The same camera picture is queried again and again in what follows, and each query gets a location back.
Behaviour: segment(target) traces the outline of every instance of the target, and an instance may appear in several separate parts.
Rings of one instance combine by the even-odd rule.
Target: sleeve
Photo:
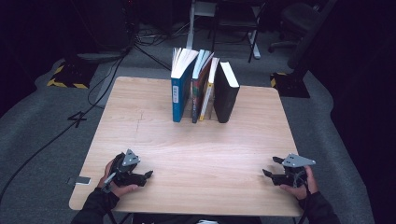
[[[300,200],[299,205],[305,210],[310,224],[339,224],[338,216],[334,213],[332,205],[318,191],[313,193],[305,207],[306,199]]]
[[[120,200],[113,192],[108,194],[96,188],[85,201],[82,209],[72,220],[72,224],[98,224],[103,223],[107,211],[113,209]]]

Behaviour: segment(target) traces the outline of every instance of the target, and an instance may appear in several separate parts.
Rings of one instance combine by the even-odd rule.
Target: book spine
[[[199,120],[204,120],[204,118],[205,118],[207,103],[209,102],[209,98],[210,98],[210,95],[212,92],[212,87],[213,87],[213,83],[207,83],[204,102],[202,104],[202,109],[201,109],[201,114],[200,114]]]
[[[173,121],[180,122],[182,114],[182,88],[180,86],[180,79],[172,78],[172,113],[173,113]]]
[[[239,88],[228,89],[226,92],[222,92],[221,94],[225,94],[223,100],[223,104],[218,104],[215,106],[216,114],[218,116],[218,121],[220,123],[226,123],[230,120],[230,116],[233,112],[233,106],[235,105],[236,96],[239,92]]]
[[[199,94],[199,82],[198,79],[192,80],[192,109],[191,117],[192,123],[196,123],[198,120],[198,94]]]

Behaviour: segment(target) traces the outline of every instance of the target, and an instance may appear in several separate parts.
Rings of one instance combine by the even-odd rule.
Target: hand
[[[103,185],[105,184],[105,180],[108,178],[108,173],[110,172],[111,165],[113,164],[113,161],[110,161],[105,169],[105,175],[100,179],[98,188],[102,188]],[[113,181],[110,183],[111,191],[117,196],[121,197],[124,194],[127,194],[129,192],[134,191],[135,189],[139,188],[137,185],[128,185],[128,186],[117,186]]]
[[[314,173],[310,166],[305,166],[305,171],[307,175],[307,183],[308,188],[311,194],[318,192],[318,184],[314,178]],[[298,200],[302,200],[306,198],[306,188],[304,185],[301,185],[299,188],[293,188],[289,185],[280,185],[280,188],[287,191],[288,193],[294,195]]]

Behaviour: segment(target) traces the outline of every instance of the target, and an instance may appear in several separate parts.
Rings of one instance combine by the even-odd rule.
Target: chair leg
[[[207,34],[207,39],[210,39],[210,36],[211,36],[211,34],[212,34],[212,29],[213,29],[213,28],[209,29],[209,33]]]
[[[254,32],[254,38],[253,38],[253,43],[251,43],[250,45],[250,56],[248,57],[248,62],[251,62],[251,57],[253,57],[253,51],[254,51],[254,47],[256,46],[256,40],[257,40],[257,36],[259,35],[259,32]]]
[[[213,39],[212,39],[212,52],[215,52],[215,42],[216,42],[216,32],[218,30],[218,26],[215,25],[215,28],[213,29]]]

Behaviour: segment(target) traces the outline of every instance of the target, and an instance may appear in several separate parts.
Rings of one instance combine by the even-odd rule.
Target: person's arm
[[[299,205],[306,210],[306,217],[311,224],[335,224],[341,223],[338,216],[332,210],[332,205],[323,197],[320,191],[309,196],[305,207],[306,198],[299,200]]]
[[[72,224],[100,224],[103,223],[103,217],[113,209],[120,197],[138,188],[137,185],[118,187],[113,182],[110,183],[111,192],[104,193],[102,187],[108,177],[108,173],[113,161],[110,161],[105,169],[104,176],[100,179],[97,188],[88,196],[82,209],[72,220]]]
[[[72,224],[100,224],[108,210],[113,209],[120,200],[113,192],[104,193],[102,188],[96,188],[85,201],[82,209],[72,220]]]
[[[338,224],[341,223],[338,216],[334,213],[332,205],[323,197],[318,190],[318,184],[314,178],[311,167],[305,166],[307,175],[307,185],[311,195],[306,200],[307,190],[304,185],[293,188],[288,185],[280,187],[294,195],[299,201],[299,205],[305,210],[306,217],[311,224]]]

